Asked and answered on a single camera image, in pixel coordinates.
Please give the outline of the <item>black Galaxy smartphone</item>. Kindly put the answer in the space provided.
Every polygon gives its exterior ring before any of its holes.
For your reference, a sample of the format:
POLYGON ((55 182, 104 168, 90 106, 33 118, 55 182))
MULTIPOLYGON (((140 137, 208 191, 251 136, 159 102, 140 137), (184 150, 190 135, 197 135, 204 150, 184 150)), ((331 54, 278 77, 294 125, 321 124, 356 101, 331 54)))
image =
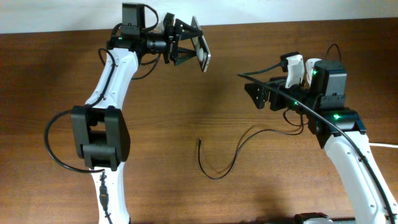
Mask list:
POLYGON ((195 48, 195 52, 196 52, 197 59, 199 61, 201 70, 203 73, 205 73, 210 64, 211 52, 210 52, 209 46, 206 42, 204 34, 201 34, 198 37, 192 38, 192 44, 195 48))

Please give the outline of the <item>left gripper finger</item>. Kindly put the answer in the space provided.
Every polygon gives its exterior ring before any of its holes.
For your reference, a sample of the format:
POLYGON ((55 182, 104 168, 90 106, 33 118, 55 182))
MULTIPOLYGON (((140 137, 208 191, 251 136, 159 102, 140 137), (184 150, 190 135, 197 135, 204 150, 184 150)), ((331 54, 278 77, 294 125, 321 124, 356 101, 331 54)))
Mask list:
POLYGON ((178 66, 196 56, 197 54, 194 50, 177 47, 177 49, 172 50, 170 59, 175 66, 178 66))
POLYGON ((203 35, 203 31, 199 28, 188 25, 180 19, 175 20, 174 36, 178 40, 192 39, 203 35))

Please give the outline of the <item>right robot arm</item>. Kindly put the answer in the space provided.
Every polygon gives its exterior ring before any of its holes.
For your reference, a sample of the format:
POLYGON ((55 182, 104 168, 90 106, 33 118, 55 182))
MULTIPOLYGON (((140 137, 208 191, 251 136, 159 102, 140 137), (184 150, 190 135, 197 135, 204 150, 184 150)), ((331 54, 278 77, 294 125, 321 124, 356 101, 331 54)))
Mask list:
POLYGON ((309 130, 339 173, 357 223, 397 223, 397 201, 374 160, 364 123, 357 111, 345 106, 345 66, 319 60, 310 75, 309 88, 287 87, 282 77, 268 82, 252 74, 242 77, 250 81, 245 90, 257 108, 269 102, 272 111, 288 108, 307 117, 309 130))

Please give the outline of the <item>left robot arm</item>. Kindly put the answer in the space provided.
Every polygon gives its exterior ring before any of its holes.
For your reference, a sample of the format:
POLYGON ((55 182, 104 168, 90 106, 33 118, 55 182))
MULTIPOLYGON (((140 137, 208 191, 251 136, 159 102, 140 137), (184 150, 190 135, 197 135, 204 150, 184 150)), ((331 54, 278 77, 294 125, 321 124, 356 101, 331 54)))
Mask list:
POLYGON ((196 17, 190 24, 168 13, 164 29, 154 32, 144 25, 144 15, 135 12, 123 18, 103 48, 106 59, 99 82, 83 106, 71 112, 78 157, 85 162, 96 188, 100 223, 130 223, 124 196, 124 165, 131 139, 122 109, 129 84, 143 64, 145 54, 163 57, 179 65, 196 57, 205 71, 210 50, 196 17))

